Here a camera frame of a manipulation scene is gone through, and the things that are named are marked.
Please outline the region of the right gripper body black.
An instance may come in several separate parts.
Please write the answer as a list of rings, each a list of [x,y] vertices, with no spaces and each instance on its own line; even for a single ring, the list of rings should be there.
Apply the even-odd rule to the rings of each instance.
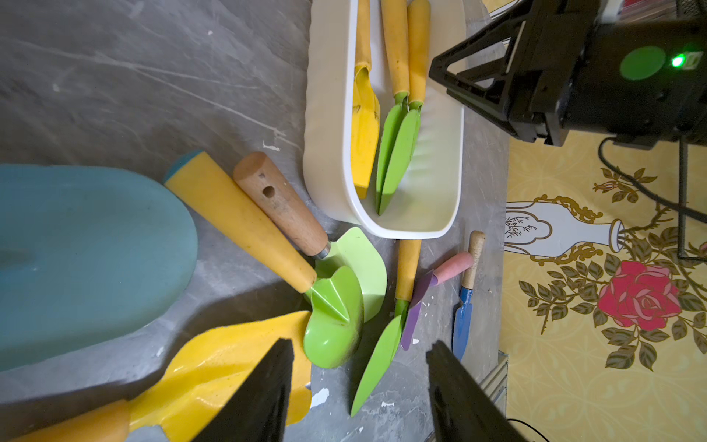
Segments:
[[[510,10],[510,134],[562,145],[571,131],[632,147],[706,143],[706,18],[604,22],[602,1]]]

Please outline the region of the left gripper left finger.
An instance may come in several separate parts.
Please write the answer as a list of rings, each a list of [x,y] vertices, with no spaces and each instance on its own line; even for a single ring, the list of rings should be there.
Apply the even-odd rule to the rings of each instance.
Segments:
[[[282,441],[291,392],[294,348],[275,342],[196,441]]]

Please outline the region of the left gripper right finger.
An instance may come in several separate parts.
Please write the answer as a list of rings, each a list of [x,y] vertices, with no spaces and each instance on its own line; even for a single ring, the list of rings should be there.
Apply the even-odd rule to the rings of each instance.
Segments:
[[[522,441],[483,389],[442,341],[426,353],[436,441]]]

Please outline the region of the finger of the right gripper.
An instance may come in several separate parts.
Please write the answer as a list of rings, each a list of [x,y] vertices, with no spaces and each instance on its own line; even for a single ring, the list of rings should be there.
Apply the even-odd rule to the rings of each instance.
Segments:
[[[508,40],[503,55],[453,73],[450,67]],[[539,3],[521,1],[483,29],[436,56],[430,79],[515,138],[537,138],[530,101],[539,82]]]

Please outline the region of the blue small trowel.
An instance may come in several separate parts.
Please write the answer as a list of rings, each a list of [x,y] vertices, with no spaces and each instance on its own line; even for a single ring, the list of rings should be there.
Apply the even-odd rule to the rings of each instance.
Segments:
[[[462,361],[469,342],[469,329],[471,329],[473,313],[473,287],[485,241],[486,235],[479,230],[474,230],[469,236],[471,265],[464,271],[460,281],[460,303],[455,310],[452,335],[452,352],[459,361]]]

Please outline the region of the green trowel yellow handle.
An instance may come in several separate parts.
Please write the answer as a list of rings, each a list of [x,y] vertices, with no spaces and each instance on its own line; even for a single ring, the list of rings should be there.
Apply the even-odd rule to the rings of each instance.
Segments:
[[[408,15],[404,0],[383,0],[380,2],[384,31],[388,73],[392,84],[395,104],[388,112],[383,126],[377,158],[377,213],[383,214],[383,190],[388,173],[396,137],[407,113],[410,95]]]

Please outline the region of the purple shovel pink handle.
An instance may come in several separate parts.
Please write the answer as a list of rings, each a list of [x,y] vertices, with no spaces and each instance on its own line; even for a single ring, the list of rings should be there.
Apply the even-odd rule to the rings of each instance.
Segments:
[[[420,278],[420,280],[416,283],[414,293],[412,294],[411,307],[409,309],[401,337],[401,347],[404,351],[408,351],[412,345],[414,330],[423,307],[422,302],[429,289],[431,287],[442,285],[445,281],[450,280],[459,274],[462,274],[460,289],[461,305],[456,312],[455,323],[457,325],[461,325],[465,322],[466,331],[469,329],[469,324],[466,318],[471,315],[463,313],[462,311],[464,310],[464,306],[471,304],[471,297],[473,294],[472,277],[475,276],[478,261],[479,258],[474,257],[472,253],[461,252],[449,258],[447,261],[440,264],[436,269],[428,272]]]

